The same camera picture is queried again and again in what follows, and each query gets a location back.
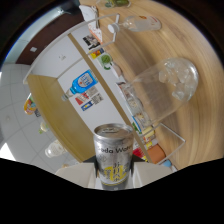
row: can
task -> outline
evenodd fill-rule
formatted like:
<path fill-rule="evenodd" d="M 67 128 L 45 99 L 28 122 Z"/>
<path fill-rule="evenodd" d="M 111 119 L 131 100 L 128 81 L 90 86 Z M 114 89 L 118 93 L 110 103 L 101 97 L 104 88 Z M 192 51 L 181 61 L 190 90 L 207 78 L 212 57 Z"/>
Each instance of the can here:
<path fill-rule="evenodd" d="M 104 190 L 124 190 L 133 154 L 133 129 L 125 124 L 105 124 L 94 130 L 99 176 Z"/>

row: glass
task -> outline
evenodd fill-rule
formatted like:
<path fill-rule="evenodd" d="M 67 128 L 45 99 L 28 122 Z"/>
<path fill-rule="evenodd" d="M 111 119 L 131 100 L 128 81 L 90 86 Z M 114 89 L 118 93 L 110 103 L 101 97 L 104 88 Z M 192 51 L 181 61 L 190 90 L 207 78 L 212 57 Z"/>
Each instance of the glass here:
<path fill-rule="evenodd" d="M 144 122 L 151 125 L 187 103 L 197 85 L 198 72 L 189 60 L 169 58 L 134 77 L 124 91 L 129 95 L 129 106 L 138 107 Z"/>

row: white cabinet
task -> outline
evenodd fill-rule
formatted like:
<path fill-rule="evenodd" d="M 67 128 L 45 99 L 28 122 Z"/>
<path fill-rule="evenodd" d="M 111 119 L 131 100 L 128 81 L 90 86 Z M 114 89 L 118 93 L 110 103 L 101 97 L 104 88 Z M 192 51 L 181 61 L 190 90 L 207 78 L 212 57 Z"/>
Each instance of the white cabinet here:
<path fill-rule="evenodd" d="M 57 78 L 80 58 L 79 51 L 71 40 L 65 36 L 41 56 L 31 73 Z"/>

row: poster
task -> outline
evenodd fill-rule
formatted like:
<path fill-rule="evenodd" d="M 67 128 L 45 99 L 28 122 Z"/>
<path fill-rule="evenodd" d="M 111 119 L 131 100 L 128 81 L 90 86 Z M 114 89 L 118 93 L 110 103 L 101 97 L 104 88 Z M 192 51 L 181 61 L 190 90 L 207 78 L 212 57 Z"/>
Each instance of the poster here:
<path fill-rule="evenodd" d="M 91 87 L 90 89 L 86 90 L 86 93 L 89 97 L 92 97 L 94 94 L 98 92 L 95 86 Z"/>
<path fill-rule="evenodd" d="M 85 92 L 75 98 L 76 102 L 79 105 L 83 104 L 88 99 L 89 99 L 89 97 Z"/>
<path fill-rule="evenodd" d="M 89 101 L 88 103 L 84 104 L 81 108 L 83 111 L 88 110 L 91 106 L 93 106 L 93 102 Z"/>
<path fill-rule="evenodd" d="M 102 100 L 103 100 L 103 97 L 101 96 L 100 93 L 98 93 L 97 95 L 95 95 L 94 97 L 92 97 L 92 101 L 93 101 L 94 104 L 98 104 Z"/>

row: wooden table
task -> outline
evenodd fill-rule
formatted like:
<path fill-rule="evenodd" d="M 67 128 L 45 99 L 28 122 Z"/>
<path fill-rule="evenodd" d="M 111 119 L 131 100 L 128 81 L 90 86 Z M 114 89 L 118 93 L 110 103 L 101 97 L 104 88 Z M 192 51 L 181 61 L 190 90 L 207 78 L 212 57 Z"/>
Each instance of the wooden table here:
<path fill-rule="evenodd" d="M 83 5 L 91 5 L 91 2 L 80 1 Z M 222 158 L 224 74 L 210 43 L 182 15 L 157 2 L 132 1 L 129 8 L 99 9 L 99 16 L 114 12 L 120 14 L 120 21 L 130 15 L 152 15 L 162 23 L 162 29 L 158 31 L 121 31 L 116 42 L 105 47 L 122 68 L 127 80 L 169 57 L 189 59 L 198 70 L 199 85 L 195 95 L 185 106 L 162 121 L 186 140 L 186 144 L 172 157 L 172 162 L 181 169 Z M 111 18 L 100 21 L 101 29 L 105 31 L 105 42 L 111 37 L 105 27 L 111 22 Z M 167 153 L 172 145 L 172 142 L 167 143 Z"/>
<path fill-rule="evenodd" d="M 165 58 L 184 57 L 192 61 L 199 73 L 198 89 L 185 106 L 162 121 L 186 140 L 186 144 L 172 156 L 171 161 L 178 169 L 182 169 L 189 165 L 222 158 L 224 74 L 222 64 L 212 46 L 194 25 L 172 9 L 153 1 L 132 2 L 131 7 L 126 9 L 99 9 L 99 16 L 118 12 L 122 21 L 129 15 L 153 15 L 161 21 L 162 29 L 142 33 L 121 31 L 117 35 L 116 42 L 105 47 L 106 51 L 122 68 L 127 80 L 131 80 L 149 66 Z M 80 3 L 92 5 L 93 1 L 80 0 Z M 111 38 L 107 25 L 112 22 L 112 18 L 100 21 L 104 42 Z M 69 102 L 65 105 L 69 111 L 67 116 L 63 109 L 59 109 L 60 102 L 52 96 L 54 88 L 60 89 L 57 80 L 36 75 L 29 75 L 27 80 L 38 109 L 59 141 L 79 161 L 93 156 L 93 142 L 83 141 L 84 137 L 79 139 L 79 136 L 82 136 L 81 132 L 85 133 L 85 137 L 92 138 L 87 126 L 80 121 L 79 115 Z M 57 93 L 59 100 L 62 92 L 60 89 Z M 57 122 L 57 119 L 61 121 L 62 116 L 65 120 L 62 123 Z M 71 121 L 69 116 L 76 116 L 75 121 Z M 174 146 L 175 142 L 172 140 L 167 142 L 166 153 L 169 154 Z"/>

